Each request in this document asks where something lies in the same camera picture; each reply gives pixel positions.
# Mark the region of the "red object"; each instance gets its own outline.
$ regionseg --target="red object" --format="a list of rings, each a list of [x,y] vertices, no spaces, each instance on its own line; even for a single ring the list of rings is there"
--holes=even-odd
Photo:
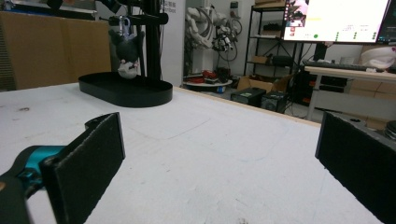
[[[188,81],[192,83],[204,83],[205,79],[203,77],[190,77]]]
[[[211,71],[207,71],[207,70],[205,70],[204,72],[202,72],[202,75],[203,75],[205,78],[216,78],[216,77],[218,77],[218,76],[216,75],[216,73],[211,72]]]

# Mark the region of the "floor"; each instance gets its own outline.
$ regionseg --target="floor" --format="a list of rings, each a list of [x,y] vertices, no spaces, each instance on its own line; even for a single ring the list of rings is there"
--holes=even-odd
[[[213,91],[201,91],[201,93],[230,100],[231,94],[234,91],[236,91],[236,89],[228,88],[224,93],[217,93]],[[285,114],[299,119],[306,119],[306,115],[308,114],[308,106],[299,105],[299,104],[290,104],[288,105]],[[315,109],[314,114],[312,115],[312,121],[316,123],[321,123],[322,117],[323,117],[323,111]]]

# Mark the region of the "table surface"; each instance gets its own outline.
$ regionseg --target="table surface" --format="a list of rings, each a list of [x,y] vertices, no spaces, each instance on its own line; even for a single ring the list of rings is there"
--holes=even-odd
[[[312,66],[306,66],[304,70],[310,72],[313,75],[318,74],[329,77],[356,78],[356,79],[363,79],[369,81],[396,83],[396,74],[387,73],[387,72],[371,73],[371,72],[363,72],[363,71],[332,69],[332,68],[312,67]]]
[[[67,145],[112,112],[126,158],[87,223],[380,223],[315,158],[319,124],[179,88],[150,108],[78,84],[2,92],[0,174],[25,148]],[[35,223],[55,223],[45,191],[28,205]]]

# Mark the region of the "keyboard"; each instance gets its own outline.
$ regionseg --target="keyboard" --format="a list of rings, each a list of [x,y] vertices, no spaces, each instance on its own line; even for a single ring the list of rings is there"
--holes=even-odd
[[[323,67],[332,69],[344,69],[344,70],[354,70],[363,72],[384,72],[384,69],[376,68],[373,66],[364,66],[361,64],[343,64],[343,63],[320,63],[315,61],[303,60],[305,66],[311,67]]]

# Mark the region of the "electronic equipment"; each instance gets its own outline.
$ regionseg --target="electronic equipment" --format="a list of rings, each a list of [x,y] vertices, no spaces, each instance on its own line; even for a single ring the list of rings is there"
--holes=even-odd
[[[230,16],[232,18],[241,18],[241,4],[240,1],[232,1],[230,3]]]
[[[389,0],[286,0],[282,39],[375,43]]]
[[[236,91],[231,94],[231,101],[235,101],[244,105],[253,105],[260,107],[262,104],[262,96],[267,93],[266,90],[260,88],[247,88]]]
[[[388,68],[388,72],[392,74],[396,74],[396,64]]]
[[[325,112],[316,158],[384,223],[396,223],[396,143],[351,116]]]
[[[270,91],[262,96],[261,108],[284,114],[286,110],[287,98],[281,91]]]
[[[292,67],[294,63],[292,57],[283,55],[274,55],[271,62],[273,66],[278,67]]]
[[[84,223],[125,158],[120,114],[91,119],[67,146],[31,146],[0,175],[0,223],[30,224],[26,200],[49,195],[57,223]]]
[[[324,68],[332,68],[332,69],[345,69],[345,70],[354,70],[354,71],[363,71],[363,72],[384,72],[384,69],[376,68],[373,66],[365,66],[361,64],[345,64],[345,63],[326,63],[326,62],[315,62],[303,60],[303,64],[305,66],[311,67],[324,67]]]
[[[390,0],[387,14],[379,31],[377,43],[396,44],[396,0]]]
[[[387,126],[384,130],[384,135],[387,138],[396,141],[396,120],[391,120],[387,122]]]

